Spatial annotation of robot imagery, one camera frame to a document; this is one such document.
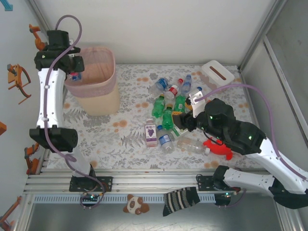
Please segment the red-label clear bottle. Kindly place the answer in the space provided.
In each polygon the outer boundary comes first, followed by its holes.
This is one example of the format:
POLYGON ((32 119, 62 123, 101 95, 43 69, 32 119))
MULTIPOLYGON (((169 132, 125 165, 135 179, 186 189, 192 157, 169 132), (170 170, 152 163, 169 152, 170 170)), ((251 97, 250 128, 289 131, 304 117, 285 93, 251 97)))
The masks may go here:
POLYGON ((179 78, 175 84, 171 84, 167 87, 164 96, 167 100, 173 100, 179 94, 181 86, 183 84, 183 79, 179 78))

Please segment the clear unlabelled plastic bottle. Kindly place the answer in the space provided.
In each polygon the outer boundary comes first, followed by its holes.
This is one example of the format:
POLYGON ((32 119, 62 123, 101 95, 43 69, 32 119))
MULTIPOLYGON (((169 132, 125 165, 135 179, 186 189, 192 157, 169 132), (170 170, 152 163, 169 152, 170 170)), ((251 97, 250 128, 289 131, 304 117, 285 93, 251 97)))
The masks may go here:
POLYGON ((177 141, 177 147, 195 154, 209 154, 210 149, 203 145, 201 141, 187 137, 181 137, 177 141))

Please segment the grape juice bottle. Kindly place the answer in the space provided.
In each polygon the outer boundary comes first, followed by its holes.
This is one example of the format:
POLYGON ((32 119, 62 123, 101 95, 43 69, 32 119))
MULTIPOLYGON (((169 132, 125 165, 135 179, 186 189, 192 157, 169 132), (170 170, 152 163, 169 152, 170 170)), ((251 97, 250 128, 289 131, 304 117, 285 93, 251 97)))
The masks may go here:
POLYGON ((146 119, 145 129, 145 143, 147 147, 156 147, 158 145, 157 126, 152 117, 146 119))

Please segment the white-capped blue-label clear bottle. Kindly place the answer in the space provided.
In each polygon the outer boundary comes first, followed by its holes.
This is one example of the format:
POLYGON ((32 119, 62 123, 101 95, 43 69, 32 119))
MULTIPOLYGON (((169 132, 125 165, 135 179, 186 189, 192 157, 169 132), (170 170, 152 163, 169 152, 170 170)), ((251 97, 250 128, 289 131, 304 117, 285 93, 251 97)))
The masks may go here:
POLYGON ((170 87, 170 82, 167 78, 159 78, 149 89, 148 93, 152 97, 158 97, 161 94, 164 94, 170 87))

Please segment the beige slatted waste bin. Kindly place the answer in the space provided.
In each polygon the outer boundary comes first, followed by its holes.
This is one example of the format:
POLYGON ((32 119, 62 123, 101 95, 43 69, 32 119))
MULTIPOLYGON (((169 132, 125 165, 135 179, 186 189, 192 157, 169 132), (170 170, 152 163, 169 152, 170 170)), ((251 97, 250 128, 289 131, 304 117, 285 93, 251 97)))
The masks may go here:
POLYGON ((120 108, 120 93, 117 80, 113 91, 107 95, 92 98, 74 97, 90 116, 110 115, 116 113, 120 108))

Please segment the red toy fish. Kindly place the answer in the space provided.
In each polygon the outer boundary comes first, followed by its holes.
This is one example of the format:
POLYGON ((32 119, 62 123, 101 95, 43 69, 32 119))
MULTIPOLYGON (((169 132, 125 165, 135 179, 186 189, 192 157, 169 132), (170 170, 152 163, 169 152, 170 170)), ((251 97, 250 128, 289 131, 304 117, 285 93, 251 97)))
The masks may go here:
POLYGON ((221 140, 212 141, 207 139, 203 142, 203 145, 209 148, 213 154, 225 156, 228 161, 233 158, 233 152, 221 140))

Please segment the white tissue box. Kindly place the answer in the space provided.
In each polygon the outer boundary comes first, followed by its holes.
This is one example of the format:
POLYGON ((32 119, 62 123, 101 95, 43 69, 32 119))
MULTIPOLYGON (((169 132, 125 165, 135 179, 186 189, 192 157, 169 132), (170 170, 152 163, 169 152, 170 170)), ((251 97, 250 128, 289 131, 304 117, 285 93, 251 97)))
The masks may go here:
POLYGON ((200 79, 211 90, 231 84, 235 77, 234 75, 216 60, 209 61, 201 67, 202 74, 200 79))

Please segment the floral tablecloth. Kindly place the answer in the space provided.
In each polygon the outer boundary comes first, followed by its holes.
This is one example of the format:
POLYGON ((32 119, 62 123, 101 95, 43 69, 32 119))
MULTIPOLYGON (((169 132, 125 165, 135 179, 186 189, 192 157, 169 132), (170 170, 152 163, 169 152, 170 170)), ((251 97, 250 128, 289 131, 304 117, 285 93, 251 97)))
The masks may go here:
POLYGON ((145 122, 155 98, 148 89, 159 79, 175 83, 192 76, 192 88, 210 88, 201 80, 199 65, 118 65, 120 108, 112 115, 90 116, 70 93, 64 102, 64 122, 78 132, 78 148, 94 168, 104 169, 199 169, 226 165, 239 169, 259 168, 254 161, 234 154, 231 160, 216 154, 197 154, 175 148, 165 153, 160 146, 147 147, 145 122))

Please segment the pink mesh waste basket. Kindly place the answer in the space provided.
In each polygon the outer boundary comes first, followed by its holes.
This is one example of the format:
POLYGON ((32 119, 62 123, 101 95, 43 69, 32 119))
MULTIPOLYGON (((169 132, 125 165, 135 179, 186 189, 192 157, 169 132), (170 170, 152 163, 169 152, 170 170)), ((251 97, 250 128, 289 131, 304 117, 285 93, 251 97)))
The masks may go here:
POLYGON ((65 87, 76 97, 92 98, 111 93, 116 84, 116 61, 106 47, 92 47, 80 52, 84 61, 81 79, 67 78, 65 87))

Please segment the black striped sock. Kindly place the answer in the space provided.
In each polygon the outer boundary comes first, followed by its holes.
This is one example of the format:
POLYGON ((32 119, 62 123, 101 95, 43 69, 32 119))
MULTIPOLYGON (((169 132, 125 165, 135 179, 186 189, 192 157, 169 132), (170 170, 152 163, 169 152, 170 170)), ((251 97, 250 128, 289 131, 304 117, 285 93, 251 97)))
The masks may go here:
POLYGON ((196 187, 185 187, 164 194, 163 216, 192 207, 200 202, 196 187))

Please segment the brown white panda plush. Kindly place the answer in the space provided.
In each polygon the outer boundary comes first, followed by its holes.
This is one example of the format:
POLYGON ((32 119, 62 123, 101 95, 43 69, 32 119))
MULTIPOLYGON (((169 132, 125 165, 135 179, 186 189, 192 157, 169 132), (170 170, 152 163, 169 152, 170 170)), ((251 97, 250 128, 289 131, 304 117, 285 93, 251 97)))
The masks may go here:
POLYGON ((128 194, 127 200, 128 203, 123 208, 124 213, 140 215, 142 213, 147 213, 150 211, 149 205, 143 201, 142 197, 128 194))

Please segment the aluminium frame post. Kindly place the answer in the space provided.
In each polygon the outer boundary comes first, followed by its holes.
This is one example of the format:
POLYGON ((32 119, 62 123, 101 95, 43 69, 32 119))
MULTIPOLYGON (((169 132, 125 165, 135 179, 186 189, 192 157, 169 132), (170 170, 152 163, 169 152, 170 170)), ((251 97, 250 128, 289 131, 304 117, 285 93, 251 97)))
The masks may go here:
POLYGON ((37 20, 42 33, 47 36, 47 31, 51 30, 52 27, 47 19, 46 13, 43 10, 41 0, 25 0, 25 2, 37 20))
POLYGON ((244 68, 247 66, 250 58, 252 57, 253 53, 255 52, 258 44, 263 40, 266 36, 270 28, 272 27, 273 23, 279 16, 280 12, 282 11, 283 7, 287 3, 288 0, 274 0, 273 5, 270 7, 269 12, 266 14, 265 19, 263 20, 259 30, 255 38, 253 39, 249 49, 244 56, 241 64, 238 67, 239 72, 242 72, 244 68))

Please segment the aluminium frame rail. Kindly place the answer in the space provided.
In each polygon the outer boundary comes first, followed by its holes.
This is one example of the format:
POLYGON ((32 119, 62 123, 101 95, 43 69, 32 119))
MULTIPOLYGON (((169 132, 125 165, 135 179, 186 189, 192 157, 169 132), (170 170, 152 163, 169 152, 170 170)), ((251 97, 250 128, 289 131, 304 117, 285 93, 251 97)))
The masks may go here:
MULTIPOLYGON (((196 186, 196 175, 211 176, 213 169, 97 169, 97 176, 113 177, 112 193, 167 193, 196 186)), ((68 194, 72 172, 43 168, 26 180, 24 194, 68 194)))

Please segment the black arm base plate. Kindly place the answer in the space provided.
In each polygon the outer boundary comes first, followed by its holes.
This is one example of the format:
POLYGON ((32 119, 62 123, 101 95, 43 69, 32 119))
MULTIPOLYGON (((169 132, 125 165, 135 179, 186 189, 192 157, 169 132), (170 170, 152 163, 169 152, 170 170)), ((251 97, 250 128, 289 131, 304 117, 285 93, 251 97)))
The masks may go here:
POLYGON ((215 191, 214 189, 214 182, 212 179, 212 176, 209 175, 201 175, 197 174, 196 175, 196 181, 198 185, 198 190, 201 192, 209 192, 209 191, 215 191))
MULTIPOLYGON (((105 192, 112 190, 113 177, 96 177, 104 187, 105 192)), ((72 177, 69 184, 70 192, 103 192, 100 184, 87 177, 72 177)))

